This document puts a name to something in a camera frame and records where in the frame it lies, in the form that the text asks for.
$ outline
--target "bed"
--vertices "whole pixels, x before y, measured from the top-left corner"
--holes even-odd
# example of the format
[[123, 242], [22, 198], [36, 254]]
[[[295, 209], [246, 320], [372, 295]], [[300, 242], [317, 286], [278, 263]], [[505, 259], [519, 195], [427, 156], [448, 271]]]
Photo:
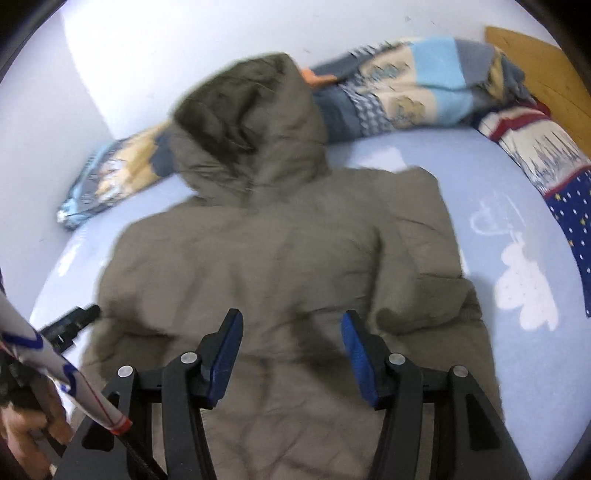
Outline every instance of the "bed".
[[[469, 128], [338, 144], [329, 148], [329, 161], [333, 168], [390, 171], [416, 165], [439, 179], [464, 273], [476, 286], [491, 334], [506, 425], [532, 479], [552, 478], [591, 419], [591, 322], [576, 263], [543, 198], [498, 145]], [[172, 176], [79, 228], [47, 279], [31, 323], [41, 328], [91, 303], [122, 230], [191, 194]], [[75, 365], [88, 334], [67, 355]]]

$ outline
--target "navy blue fabric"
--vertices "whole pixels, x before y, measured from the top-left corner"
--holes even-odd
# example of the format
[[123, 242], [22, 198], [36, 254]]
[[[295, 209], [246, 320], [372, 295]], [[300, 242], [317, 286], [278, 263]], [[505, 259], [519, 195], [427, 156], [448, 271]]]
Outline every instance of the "navy blue fabric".
[[232, 368], [234, 367], [238, 349], [242, 342], [243, 331], [244, 321], [242, 313], [238, 313], [234, 317], [232, 326], [228, 330], [220, 351], [212, 365], [212, 377], [207, 399], [213, 403], [219, 401], [226, 393]]
[[339, 58], [334, 59], [328, 63], [312, 67], [312, 72], [319, 77], [322, 75], [334, 75], [337, 81], [345, 80], [359, 70], [359, 67], [364, 62], [370, 60], [374, 55], [371, 53], [362, 53], [353, 55], [346, 53]]
[[375, 388], [374, 369], [355, 331], [355, 327], [353, 327], [351, 317], [347, 313], [343, 315], [340, 331], [343, 336], [345, 350], [353, 367], [353, 374], [361, 391], [361, 396], [375, 408], [378, 403], [378, 391]]
[[350, 142], [363, 136], [357, 110], [339, 85], [318, 90], [313, 96], [322, 113], [329, 144]]
[[591, 176], [581, 171], [546, 199], [573, 251], [581, 280], [587, 317], [591, 317]]
[[156, 150], [150, 157], [150, 163], [152, 164], [152, 170], [154, 173], [161, 179], [172, 175], [176, 171], [173, 161], [174, 154], [172, 150], [170, 150], [169, 140], [170, 131], [168, 128], [166, 128], [160, 135], [154, 137]]

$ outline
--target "bedding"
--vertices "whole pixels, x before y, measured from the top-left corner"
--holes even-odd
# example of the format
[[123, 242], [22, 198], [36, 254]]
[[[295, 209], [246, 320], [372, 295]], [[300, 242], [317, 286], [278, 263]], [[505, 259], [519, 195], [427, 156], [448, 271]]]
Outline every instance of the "bedding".
[[591, 317], [591, 161], [548, 113], [545, 105], [518, 105], [488, 113], [474, 126], [507, 152], [544, 197], [579, 267]]
[[322, 116], [284, 54], [199, 86], [170, 131], [199, 196], [119, 239], [83, 371], [103, 382], [121, 364], [160, 366], [239, 308], [227, 400], [205, 415], [227, 479], [365, 476], [381, 414], [359, 408], [340, 331], [351, 308], [417, 364], [465, 365], [500, 412], [489, 336], [432, 175], [330, 172]]
[[[591, 420], [591, 324], [577, 265], [543, 198], [498, 145], [469, 128], [333, 145], [328, 161], [334, 169], [420, 166], [438, 178], [464, 275], [476, 287], [491, 334], [505, 423], [532, 480], [553, 478]], [[96, 301], [121, 232], [191, 195], [174, 174], [82, 225], [47, 279], [31, 323], [41, 328], [74, 305]], [[67, 355], [76, 366], [89, 335]]]
[[519, 32], [485, 28], [485, 40], [505, 52], [525, 73], [524, 85], [552, 112], [552, 120], [591, 155], [591, 95], [565, 53]]
[[[422, 125], [457, 125], [473, 113], [531, 100], [523, 73], [490, 44], [453, 37], [366, 46], [301, 71], [314, 89], [328, 143]], [[105, 145], [87, 161], [57, 212], [74, 230], [170, 175], [167, 123]]]

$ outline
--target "metal screw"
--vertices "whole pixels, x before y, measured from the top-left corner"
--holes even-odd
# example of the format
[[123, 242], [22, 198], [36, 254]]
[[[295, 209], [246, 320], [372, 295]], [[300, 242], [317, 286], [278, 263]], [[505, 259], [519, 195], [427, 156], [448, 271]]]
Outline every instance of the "metal screw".
[[456, 377], [466, 378], [468, 376], [468, 369], [463, 365], [456, 365], [453, 367], [453, 374]]
[[129, 365], [122, 366], [119, 370], [117, 370], [117, 375], [121, 378], [125, 378], [130, 376], [134, 372], [134, 367], [130, 367]]
[[195, 363], [197, 358], [197, 354], [195, 352], [187, 352], [181, 355], [181, 362], [184, 364], [192, 364]]
[[391, 353], [388, 357], [388, 362], [393, 365], [402, 365], [406, 361], [406, 357], [401, 353]]

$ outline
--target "hood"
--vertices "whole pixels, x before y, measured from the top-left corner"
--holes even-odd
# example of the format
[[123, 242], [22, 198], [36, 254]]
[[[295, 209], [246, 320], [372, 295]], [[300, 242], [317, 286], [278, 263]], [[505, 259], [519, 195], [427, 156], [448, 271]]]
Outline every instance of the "hood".
[[235, 64], [173, 117], [177, 171], [208, 205], [263, 206], [328, 173], [321, 113], [286, 54]]

